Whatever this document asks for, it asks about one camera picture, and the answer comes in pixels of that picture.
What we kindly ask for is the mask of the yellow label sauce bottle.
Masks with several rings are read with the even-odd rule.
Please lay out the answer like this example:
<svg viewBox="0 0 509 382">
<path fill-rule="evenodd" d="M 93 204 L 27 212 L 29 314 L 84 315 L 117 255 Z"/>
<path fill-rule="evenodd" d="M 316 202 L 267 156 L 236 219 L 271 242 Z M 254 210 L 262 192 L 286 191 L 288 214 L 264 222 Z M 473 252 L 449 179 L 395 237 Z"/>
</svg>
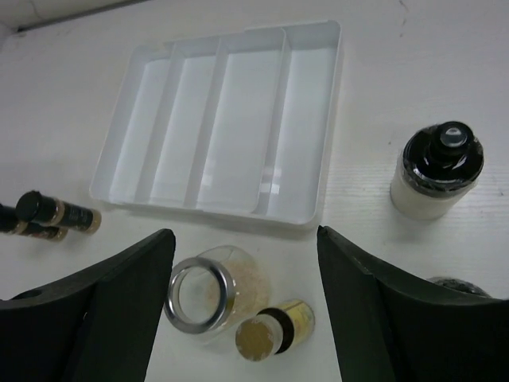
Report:
<svg viewBox="0 0 509 382">
<path fill-rule="evenodd" d="M 310 305 L 293 299 L 267 307 L 243 321 L 235 332 L 235 346 L 248 361 L 264 361 L 308 340 L 315 327 Z"/>
</svg>

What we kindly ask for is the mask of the dark spice bottle front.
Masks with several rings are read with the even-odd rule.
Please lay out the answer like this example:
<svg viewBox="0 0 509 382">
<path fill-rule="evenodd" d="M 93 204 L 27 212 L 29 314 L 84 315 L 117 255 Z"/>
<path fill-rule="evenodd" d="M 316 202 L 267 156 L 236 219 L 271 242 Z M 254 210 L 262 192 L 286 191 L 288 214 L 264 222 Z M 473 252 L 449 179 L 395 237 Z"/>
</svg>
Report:
<svg viewBox="0 0 509 382">
<path fill-rule="evenodd" d="M 27 223 L 65 228 L 89 235 L 95 233 L 102 223 L 100 211 L 45 196 L 36 190 L 20 197 L 15 213 L 19 220 Z"/>
</svg>

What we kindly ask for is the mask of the white powder black cap shaker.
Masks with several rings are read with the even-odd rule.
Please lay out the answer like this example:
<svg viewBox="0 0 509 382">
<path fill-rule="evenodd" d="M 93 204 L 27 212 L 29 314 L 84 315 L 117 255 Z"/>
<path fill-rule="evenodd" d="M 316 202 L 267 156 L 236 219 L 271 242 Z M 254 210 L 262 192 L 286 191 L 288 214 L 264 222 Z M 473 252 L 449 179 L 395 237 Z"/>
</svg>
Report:
<svg viewBox="0 0 509 382">
<path fill-rule="evenodd" d="M 398 156 L 390 198 L 414 220 L 444 216 L 475 187 L 484 167 L 484 148 L 472 129 L 448 121 L 418 130 Z"/>
</svg>

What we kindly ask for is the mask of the dark spice bottle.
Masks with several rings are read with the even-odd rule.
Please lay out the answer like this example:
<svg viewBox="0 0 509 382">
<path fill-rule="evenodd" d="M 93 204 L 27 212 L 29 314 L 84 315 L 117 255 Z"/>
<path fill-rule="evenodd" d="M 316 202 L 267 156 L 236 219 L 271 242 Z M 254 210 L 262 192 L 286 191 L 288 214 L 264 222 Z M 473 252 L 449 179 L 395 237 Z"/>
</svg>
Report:
<svg viewBox="0 0 509 382">
<path fill-rule="evenodd" d="M 33 222 L 19 220 L 15 208 L 1 205 L 1 233 L 15 236 L 32 237 L 41 240 L 59 242 L 68 234 L 68 230 L 58 227 L 45 227 Z"/>
<path fill-rule="evenodd" d="M 20 197 L 15 213 L 19 220 L 27 223 L 65 228 L 89 235 L 95 233 L 102 223 L 100 211 L 45 196 L 36 190 Z"/>
</svg>

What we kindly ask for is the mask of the glass jar with metal rim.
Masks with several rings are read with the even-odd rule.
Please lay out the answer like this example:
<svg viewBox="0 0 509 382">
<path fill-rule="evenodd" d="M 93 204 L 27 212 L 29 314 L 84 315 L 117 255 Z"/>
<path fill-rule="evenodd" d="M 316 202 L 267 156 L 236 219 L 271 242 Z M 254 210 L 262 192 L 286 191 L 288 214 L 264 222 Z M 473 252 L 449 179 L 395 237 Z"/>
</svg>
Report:
<svg viewBox="0 0 509 382">
<path fill-rule="evenodd" d="M 224 245 L 172 269 L 164 312 L 172 326 L 206 342 L 268 306 L 266 271 L 242 248 Z"/>
</svg>

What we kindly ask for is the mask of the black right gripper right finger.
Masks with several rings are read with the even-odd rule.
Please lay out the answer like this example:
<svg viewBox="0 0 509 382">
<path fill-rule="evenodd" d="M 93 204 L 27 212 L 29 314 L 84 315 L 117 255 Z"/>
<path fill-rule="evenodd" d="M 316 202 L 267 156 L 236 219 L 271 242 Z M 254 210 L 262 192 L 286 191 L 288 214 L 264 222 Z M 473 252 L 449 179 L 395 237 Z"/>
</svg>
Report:
<svg viewBox="0 0 509 382">
<path fill-rule="evenodd" d="M 507 300 L 421 279 L 328 226 L 317 255 L 342 380 L 507 380 Z"/>
</svg>

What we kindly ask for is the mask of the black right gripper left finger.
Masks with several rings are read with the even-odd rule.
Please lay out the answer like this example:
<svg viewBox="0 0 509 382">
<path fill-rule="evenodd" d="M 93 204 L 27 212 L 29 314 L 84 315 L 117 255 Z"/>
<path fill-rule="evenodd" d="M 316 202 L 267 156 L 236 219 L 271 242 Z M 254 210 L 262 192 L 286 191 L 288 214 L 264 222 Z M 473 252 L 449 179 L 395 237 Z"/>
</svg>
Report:
<svg viewBox="0 0 509 382">
<path fill-rule="evenodd" d="M 176 238 L 124 251 L 1 302 L 3 381 L 143 381 Z"/>
</svg>

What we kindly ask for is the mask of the brown granule black cap shaker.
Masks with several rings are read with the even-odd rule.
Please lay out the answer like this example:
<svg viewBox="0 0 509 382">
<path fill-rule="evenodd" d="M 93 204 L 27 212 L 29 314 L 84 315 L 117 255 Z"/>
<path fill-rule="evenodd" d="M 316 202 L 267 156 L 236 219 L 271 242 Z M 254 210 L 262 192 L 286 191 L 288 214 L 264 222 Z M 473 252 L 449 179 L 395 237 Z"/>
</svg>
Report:
<svg viewBox="0 0 509 382">
<path fill-rule="evenodd" d="M 490 298 L 490 294 L 488 294 L 485 290 L 483 290 L 482 288 L 473 283 L 464 281 L 462 279 L 448 277 L 432 277 L 429 278 L 428 281 L 435 285 L 446 287 L 451 290 L 457 290 L 466 294 L 473 294 L 485 298 Z"/>
</svg>

